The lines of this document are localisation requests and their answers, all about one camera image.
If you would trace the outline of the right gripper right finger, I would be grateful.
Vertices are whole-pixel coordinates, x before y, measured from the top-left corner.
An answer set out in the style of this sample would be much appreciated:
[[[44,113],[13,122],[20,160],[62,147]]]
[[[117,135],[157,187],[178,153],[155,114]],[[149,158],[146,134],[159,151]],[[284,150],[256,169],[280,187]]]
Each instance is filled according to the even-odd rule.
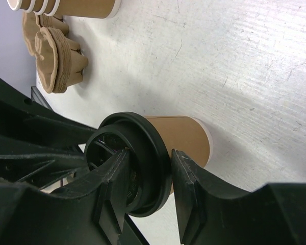
[[[306,244],[306,183],[240,189],[172,151],[181,244]]]

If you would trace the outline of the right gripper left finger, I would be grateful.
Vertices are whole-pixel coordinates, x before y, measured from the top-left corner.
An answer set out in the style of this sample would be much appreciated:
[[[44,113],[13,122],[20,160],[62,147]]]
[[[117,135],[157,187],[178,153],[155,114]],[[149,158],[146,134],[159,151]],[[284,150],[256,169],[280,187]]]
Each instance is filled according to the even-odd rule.
[[[129,174],[122,150],[52,193],[0,184],[0,244],[118,244]]]

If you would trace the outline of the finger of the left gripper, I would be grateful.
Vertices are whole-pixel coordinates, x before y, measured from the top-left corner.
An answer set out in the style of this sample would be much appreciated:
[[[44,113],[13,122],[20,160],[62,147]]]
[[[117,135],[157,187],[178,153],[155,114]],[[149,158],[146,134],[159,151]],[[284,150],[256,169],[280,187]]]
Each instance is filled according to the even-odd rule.
[[[0,135],[31,143],[85,143],[95,128],[38,104],[0,78]]]
[[[44,189],[88,171],[84,153],[73,143],[0,142],[0,183],[27,183]]]

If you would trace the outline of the single brown paper cup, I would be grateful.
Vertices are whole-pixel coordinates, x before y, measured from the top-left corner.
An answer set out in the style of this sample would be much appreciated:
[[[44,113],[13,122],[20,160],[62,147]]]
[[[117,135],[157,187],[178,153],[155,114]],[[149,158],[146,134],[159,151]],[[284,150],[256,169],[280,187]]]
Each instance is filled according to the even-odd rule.
[[[189,116],[146,116],[160,134],[168,154],[172,149],[185,152],[204,168],[212,157],[213,141],[206,126]]]

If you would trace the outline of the stack of brown paper cups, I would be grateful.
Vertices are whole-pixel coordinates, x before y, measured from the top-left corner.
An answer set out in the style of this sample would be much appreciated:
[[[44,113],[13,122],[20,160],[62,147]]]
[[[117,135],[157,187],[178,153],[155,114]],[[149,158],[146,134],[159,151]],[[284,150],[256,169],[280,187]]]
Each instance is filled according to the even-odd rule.
[[[67,15],[88,18],[111,18],[121,5],[120,0],[7,0],[11,10],[23,10],[35,15]]]

